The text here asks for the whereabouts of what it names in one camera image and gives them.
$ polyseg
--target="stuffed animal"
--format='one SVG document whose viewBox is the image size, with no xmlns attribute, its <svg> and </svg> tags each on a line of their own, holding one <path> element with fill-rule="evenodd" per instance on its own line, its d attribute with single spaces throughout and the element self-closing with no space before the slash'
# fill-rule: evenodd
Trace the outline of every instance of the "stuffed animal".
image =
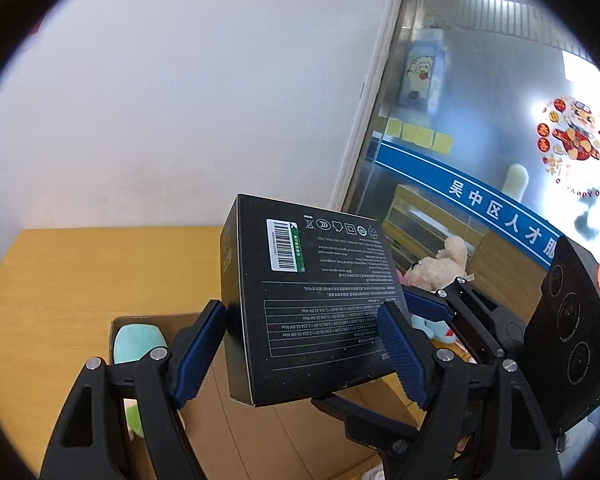
<svg viewBox="0 0 600 480">
<path fill-rule="evenodd" d="M 113 362 L 119 364 L 138 361 L 144 354 L 157 346 L 167 346 L 164 336 L 157 326 L 145 323 L 124 325 L 120 327 L 113 343 Z M 135 399 L 124 399 L 124 405 L 126 430 L 129 433 L 129 440 L 133 440 L 135 434 L 144 438 L 138 401 Z M 184 419 L 180 415 L 180 412 L 178 412 L 178 415 L 184 428 Z"/>
<path fill-rule="evenodd" d="M 445 248 L 438 251 L 435 258 L 427 256 L 408 269 L 400 282 L 403 285 L 417 286 L 430 292 L 450 285 L 458 276 L 470 282 L 474 276 L 466 273 L 468 258 L 466 244 L 459 236 L 450 236 L 445 240 Z M 419 316 L 411 316 L 414 328 L 422 330 L 429 339 L 453 344 L 456 335 L 444 321 L 433 322 Z"/>
</svg>

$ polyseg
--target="glass door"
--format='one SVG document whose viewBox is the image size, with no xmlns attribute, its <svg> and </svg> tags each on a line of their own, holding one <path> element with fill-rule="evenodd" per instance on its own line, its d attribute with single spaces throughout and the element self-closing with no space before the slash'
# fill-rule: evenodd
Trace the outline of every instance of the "glass door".
<svg viewBox="0 0 600 480">
<path fill-rule="evenodd" d="M 600 260 L 600 72 L 539 0 L 404 0 L 349 189 L 405 270 L 451 234 L 528 319 L 564 233 Z"/>
</svg>

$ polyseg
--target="white wall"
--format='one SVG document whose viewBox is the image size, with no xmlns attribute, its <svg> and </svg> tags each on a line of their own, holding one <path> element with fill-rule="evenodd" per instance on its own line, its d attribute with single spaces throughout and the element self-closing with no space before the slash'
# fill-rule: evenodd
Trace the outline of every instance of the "white wall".
<svg viewBox="0 0 600 480">
<path fill-rule="evenodd" d="M 239 192 L 329 206 L 392 1 L 64 0 L 0 81 L 0 259 L 22 228 L 221 224 Z"/>
</svg>

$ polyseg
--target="black box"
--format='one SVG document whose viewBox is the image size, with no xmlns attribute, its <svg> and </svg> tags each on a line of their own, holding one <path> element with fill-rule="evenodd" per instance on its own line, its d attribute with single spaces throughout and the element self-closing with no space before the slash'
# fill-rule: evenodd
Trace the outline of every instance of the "black box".
<svg viewBox="0 0 600 480">
<path fill-rule="evenodd" d="M 393 371 L 376 310 L 407 309 L 378 222 L 238 195 L 220 245 L 234 399 L 266 406 Z"/>
</svg>

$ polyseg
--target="white plush toy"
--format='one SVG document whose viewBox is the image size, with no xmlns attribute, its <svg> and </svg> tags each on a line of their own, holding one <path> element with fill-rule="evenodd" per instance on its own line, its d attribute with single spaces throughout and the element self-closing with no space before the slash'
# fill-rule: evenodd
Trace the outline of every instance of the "white plush toy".
<svg viewBox="0 0 600 480">
<path fill-rule="evenodd" d="M 403 285 L 417 286 L 430 292 L 450 285 L 458 276 L 470 282 L 474 276 L 466 273 L 467 248 L 459 236 L 450 236 L 445 240 L 445 248 L 438 251 L 435 258 L 427 256 L 400 277 Z M 414 328 L 422 330 L 429 339 L 453 344 L 456 335 L 444 321 L 434 322 L 419 316 L 411 316 Z"/>
</svg>

